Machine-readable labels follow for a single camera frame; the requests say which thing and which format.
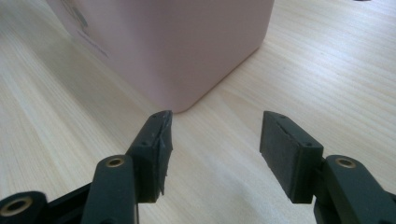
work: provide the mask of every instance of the light wood surface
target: light wood surface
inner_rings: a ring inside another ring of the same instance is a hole
[[[395,36],[392,0],[276,0],[262,46],[174,116],[165,195],[140,205],[141,223],[315,223],[313,205],[291,204],[259,153],[263,110],[396,193]],[[0,1],[0,198],[39,190],[51,201],[91,182],[158,110],[45,1]]]

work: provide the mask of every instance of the pink container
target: pink container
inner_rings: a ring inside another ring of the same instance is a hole
[[[48,0],[66,30],[161,109],[188,109],[257,49],[274,0]]]

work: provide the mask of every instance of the wooden table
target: wooden table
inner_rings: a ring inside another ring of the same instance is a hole
[[[174,116],[165,195],[141,223],[315,223],[259,153],[262,111],[396,193],[396,5],[276,0],[261,48]],[[92,181],[159,110],[64,30],[43,0],[0,1],[0,198],[49,201]]]

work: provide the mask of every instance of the black plastic part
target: black plastic part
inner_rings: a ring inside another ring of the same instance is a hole
[[[333,209],[321,204],[319,201],[315,202],[314,206],[315,220],[318,224],[340,224],[341,220],[337,212]]]
[[[0,224],[46,223],[46,196],[37,191],[17,193],[0,202]]]
[[[138,223],[132,158],[119,155],[98,163],[82,224]]]
[[[91,183],[49,203],[47,217],[52,224],[74,224],[81,221]]]
[[[396,204],[358,161],[326,158],[323,176],[342,223],[396,223]]]
[[[288,117],[264,111],[260,153],[292,203],[312,203],[323,146]]]
[[[155,203],[163,194],[172,152],[171,125],[171,111],[152,115],[126,153],[134,159],[139,203]]]

